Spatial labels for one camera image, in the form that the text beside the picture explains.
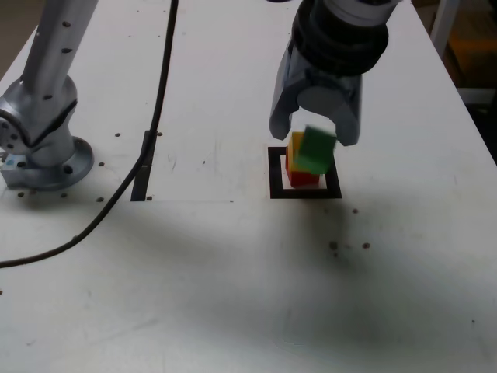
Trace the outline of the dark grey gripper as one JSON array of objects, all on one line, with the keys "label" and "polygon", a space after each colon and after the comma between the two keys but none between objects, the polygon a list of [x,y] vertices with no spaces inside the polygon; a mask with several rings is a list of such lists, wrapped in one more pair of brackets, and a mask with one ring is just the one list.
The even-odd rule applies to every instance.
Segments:
[{"label": "dark grey gripper", "polygon": [[300,106],[328,118],[335,124],[338,141],[352,146],[360,137],[361,101],[361,75],[339,76],[319,70],[290,41],[276,75],[269,131],[275,139],[284,140],[292,114]]}]

